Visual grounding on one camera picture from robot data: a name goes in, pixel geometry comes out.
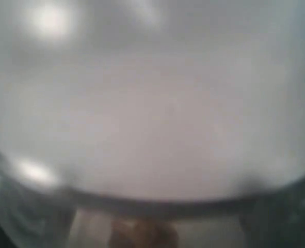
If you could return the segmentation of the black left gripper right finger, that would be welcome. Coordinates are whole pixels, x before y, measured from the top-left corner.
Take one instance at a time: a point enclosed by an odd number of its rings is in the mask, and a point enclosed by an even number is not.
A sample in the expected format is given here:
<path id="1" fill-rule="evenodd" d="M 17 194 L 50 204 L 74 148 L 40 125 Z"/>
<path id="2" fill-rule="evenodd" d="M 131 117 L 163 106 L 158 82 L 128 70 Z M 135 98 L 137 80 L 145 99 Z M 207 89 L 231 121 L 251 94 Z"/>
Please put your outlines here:
<path id="1" fill-rule="evenodd" d="M 246 247 L 305 247 L 305 179 L 239 216 Z"/>

